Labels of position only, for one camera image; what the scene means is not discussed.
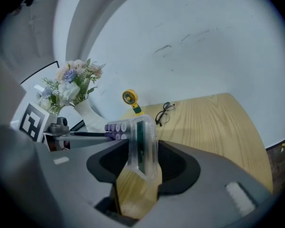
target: dark floor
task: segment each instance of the dark floor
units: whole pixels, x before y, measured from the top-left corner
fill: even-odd
[[[280,193],[285,186],[285,141],[267,149],[273,180],[273,193]]]

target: wooden table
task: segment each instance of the wooden table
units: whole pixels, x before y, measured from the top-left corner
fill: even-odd
[[[173,102],[170,120],[157,126],[157,138],[181,143],[216,153],[232,160],[261,182],[273,189],[270,164],[262,140],[249,116],[231,94],[219,94]],[[163,104],[141,107],[156,117]],[[129,111],[122,119],[134,117]],[[117,192],[123,215],[142,218],[156,203],[157,186],[162,176],[147,183],[138,174],[124,168],[117,179]]]

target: eyeglasses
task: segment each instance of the eyeglasses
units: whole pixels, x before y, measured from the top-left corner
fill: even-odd
[[[174,106],[175,104],[171,104],[170,102],[166,102],[165,104],[163,104],[163,111],[158,112],[158,114],[155,117],[156,125],[159,124],[161,127],[163,124],[166,124],[170,120],[170,117],[166,113],[166,111],[174,110],[175,109]]]

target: curved white backdrop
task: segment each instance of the curved white backdrop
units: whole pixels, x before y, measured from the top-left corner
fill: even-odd
[[[58,0],[57,2],[53,25],[53,53],[55,60],[59,62],[66,60],[67,37],[79,1]]]
[[[107,64],[91,94],[107,119],[128,88],[140,105],[230,92],[266,147],[285,139],[285,23],[268,0],[127,0],[89,57]]]

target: white label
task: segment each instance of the white label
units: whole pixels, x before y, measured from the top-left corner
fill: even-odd
[[[123,132],[127,131],[127,123],[122,123],[121,129]]]
[[[70,160],[69,158],[64,156],[64,157],[61,157],[59,159],[55,159],[54,163],[55,163],[55,165],[60,165],[62,163],[68,162],[69,160]]]
[[[116,132],[119,132],[119,131],[120,131],[120,123],[116,124],[115,130],[116,130]]]

